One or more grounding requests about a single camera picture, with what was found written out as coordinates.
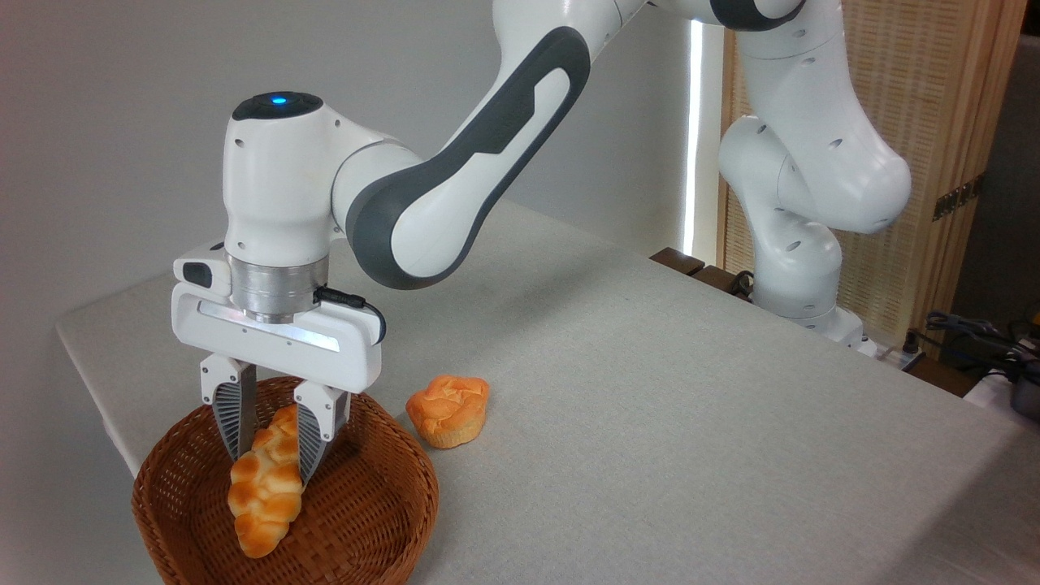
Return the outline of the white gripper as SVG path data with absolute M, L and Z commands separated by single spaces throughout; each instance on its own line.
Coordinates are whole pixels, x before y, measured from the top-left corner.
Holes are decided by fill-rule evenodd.
M 380 317 L 366 307 L 316 299 L 327 284 L 326 258 L 261 266 L 211 243 L 176 259 L 172 271 L 172 331 L 179 341 L 212 353 L 200 364 L 201 399 L 232 462 L 254 441 L 255 364 L 305 380 L 293 395 L 298 470 L 307 485 L 349 419 L 350 392 L 364 392 L 379 377 Z

